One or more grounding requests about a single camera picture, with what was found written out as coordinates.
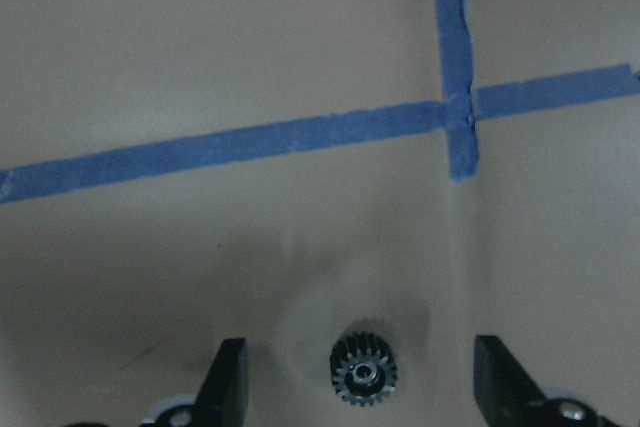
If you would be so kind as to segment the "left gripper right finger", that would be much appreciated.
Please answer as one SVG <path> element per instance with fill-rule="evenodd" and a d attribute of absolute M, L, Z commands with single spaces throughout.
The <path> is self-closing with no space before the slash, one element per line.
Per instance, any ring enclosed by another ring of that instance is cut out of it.
<path fill-rule="evenodd" d="M 487 426 L 553 426 L 548 398 L 504 342 L 474 340 L 473 394 Z"/>

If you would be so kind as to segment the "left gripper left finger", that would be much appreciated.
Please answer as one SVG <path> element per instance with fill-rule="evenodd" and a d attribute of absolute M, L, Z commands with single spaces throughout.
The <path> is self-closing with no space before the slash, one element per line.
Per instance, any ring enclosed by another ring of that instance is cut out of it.
<path fill-rule="evenodd" d="M 243 426 L 249 400 L 245 338 L 225 339 L 193 404 L 193 426 Z"/>

